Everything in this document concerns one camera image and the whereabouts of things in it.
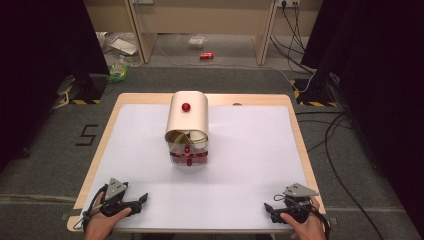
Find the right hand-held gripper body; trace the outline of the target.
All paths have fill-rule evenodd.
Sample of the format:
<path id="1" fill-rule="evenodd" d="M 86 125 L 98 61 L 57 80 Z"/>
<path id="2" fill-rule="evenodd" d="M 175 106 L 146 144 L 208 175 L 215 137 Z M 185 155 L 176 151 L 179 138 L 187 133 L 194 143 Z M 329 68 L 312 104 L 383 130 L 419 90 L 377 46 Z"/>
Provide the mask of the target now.
<path id="1" fill-rule="evenodd" d="M 318 195 L 317 191 L 299 183 L 286 187 L 283 192 L 286 213 L 297 222 L 304 223 L 312 210 L 311 196 Z"/>

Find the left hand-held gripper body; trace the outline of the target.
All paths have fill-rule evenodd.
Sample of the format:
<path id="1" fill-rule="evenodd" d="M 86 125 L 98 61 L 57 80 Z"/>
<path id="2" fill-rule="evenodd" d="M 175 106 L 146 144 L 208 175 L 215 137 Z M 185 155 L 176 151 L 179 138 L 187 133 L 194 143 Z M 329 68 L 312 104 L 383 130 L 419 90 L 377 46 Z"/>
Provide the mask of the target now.
<path id="1" fill-rule="evenodd" d="M 123 201 L 127 188 L 127 182 L 122 183 L 115 178 L 111 178 L 100 201 L 100 212 L 107 217 L 111 217 L 126 208 L 130 208 L 131 211 L 127 214 L 127 217 L 133 215 L 131 204 Z"/>

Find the pile of red stick packets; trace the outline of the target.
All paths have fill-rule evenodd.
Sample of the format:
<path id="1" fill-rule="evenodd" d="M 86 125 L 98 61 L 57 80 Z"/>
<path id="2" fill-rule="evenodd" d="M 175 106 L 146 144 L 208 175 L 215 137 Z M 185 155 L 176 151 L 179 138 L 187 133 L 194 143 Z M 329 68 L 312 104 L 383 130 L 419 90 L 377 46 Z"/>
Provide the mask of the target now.
<path id="1" fill-rule="evenodd" d="M 205 164 L 207 162 L 208 153 L 170 153 L 171 160 L 176 164 Z"/>

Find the person's right hand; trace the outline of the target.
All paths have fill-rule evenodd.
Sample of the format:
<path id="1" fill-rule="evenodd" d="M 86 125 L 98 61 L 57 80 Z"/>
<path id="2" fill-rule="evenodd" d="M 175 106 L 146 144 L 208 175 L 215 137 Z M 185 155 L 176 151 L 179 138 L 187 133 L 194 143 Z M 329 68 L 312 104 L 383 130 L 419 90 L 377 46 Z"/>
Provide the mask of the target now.
<path id="1" fill-rule="evenodd" d="M 308 215 L 308 219 L 304 223 L 297 222 L 287 213 L 281 213 L 280 216 L 293 228 L 293 233 L 290 236 L 291 239 L 306 236 L 321 236 L 327 239 L 324 224 L 313 213 Z"/>

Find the person's left hand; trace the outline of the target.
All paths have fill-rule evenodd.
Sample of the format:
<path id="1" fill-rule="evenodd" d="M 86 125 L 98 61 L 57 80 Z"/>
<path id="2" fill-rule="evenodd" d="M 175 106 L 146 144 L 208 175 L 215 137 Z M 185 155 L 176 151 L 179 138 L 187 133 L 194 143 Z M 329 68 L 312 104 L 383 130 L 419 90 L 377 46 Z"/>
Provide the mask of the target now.
<path id="1" fill-rule="evenodd" d="M 111 233 L 115 225 L 125 218 L 127 214 L 130 213 L 131 209 L 126 208 L 122 210 L 121 212 L 117 213 L 114 216 L 107 217 L 103 215 L 99 209 L 97 209 L 97 206 L 100 204 L 101 198 L 103 197 L 103 192 L 99 194 L 97 199 L 95 200 L 94 208 L 90 211 L 90 220 L 86 226 L 86 229 L 84 231 L 84 235 L 86 233 L 100 233 L 100 234 L 106 234 Z"/>

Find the black stand base hazard tape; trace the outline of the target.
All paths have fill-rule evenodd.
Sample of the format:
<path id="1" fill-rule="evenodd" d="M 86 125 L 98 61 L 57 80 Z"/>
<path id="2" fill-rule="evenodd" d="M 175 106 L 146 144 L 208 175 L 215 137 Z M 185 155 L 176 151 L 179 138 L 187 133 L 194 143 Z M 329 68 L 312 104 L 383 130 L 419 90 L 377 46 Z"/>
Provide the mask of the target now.
<path id="1" fill-rule="evenodd" d="M 59 105 L 99 104 L 106 84 L 105 75 L 90 74 L 87 81 L 79 81 L 70 75 L 62 81 L 57 90 L 57 103 Z"/>
<path id="2" fill-rule="evenodd" d="M 315 83 L 311 79 L 290 81 L 296 102 L 303 106 L 336 107 L 336 101 L 325 82 Z"/>

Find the green plastic bag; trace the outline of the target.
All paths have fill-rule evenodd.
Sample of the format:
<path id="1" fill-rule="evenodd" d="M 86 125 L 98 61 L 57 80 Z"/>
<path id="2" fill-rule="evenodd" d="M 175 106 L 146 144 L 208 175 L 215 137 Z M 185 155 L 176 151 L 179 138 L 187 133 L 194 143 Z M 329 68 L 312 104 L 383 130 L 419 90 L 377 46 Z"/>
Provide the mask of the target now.
<path id="1" fill-rule="evenodd" d="M 128 77 L 129 68 L 130 64 L 128 63 L 126 58 L 121 55 L 119 61 L 111 66 L 107 80 L 109 82 L 125 81 Z"/>

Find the white paper sheet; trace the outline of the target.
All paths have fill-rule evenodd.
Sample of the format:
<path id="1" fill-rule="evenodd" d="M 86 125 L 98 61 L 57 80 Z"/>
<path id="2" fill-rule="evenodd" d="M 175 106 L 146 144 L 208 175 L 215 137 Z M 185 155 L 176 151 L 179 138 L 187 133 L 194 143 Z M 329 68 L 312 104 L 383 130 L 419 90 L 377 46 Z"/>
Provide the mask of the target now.
<path id="1" fill-rule="evenodd" d="M 121 38 L 116 38 L 113 40 L 110 46 L 129 55 L 133 55 L 138 50 L 135 44 L 125 41 Z"/>

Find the black curtain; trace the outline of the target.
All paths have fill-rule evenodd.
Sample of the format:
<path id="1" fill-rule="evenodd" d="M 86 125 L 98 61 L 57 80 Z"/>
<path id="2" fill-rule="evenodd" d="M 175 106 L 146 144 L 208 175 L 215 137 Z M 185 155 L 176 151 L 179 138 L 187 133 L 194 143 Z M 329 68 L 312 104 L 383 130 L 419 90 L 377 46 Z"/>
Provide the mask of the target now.
<path id="1" fill-rule="evenodd" d="M 340 87 L 424 237 L 424 0 L 323 0 L 303 64 Z"/>
<path id="2" fill-rule="evenodd" d="M 38 130 L 62 80 L 107 72 L 83 0 L 0 0 L 0 172 Z"/>

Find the white plastic container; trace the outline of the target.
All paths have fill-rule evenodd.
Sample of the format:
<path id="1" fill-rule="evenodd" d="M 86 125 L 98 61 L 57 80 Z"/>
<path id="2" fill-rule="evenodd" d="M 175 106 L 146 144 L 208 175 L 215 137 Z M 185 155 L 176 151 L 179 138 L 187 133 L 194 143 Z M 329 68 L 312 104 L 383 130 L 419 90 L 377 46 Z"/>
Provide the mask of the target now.
<path id="1" fill-rule="evenodd" d="M 188 40 L 190 49 L 203 49 L 207 43 L 207 39 L 203 36 L 191 36 Z"/>

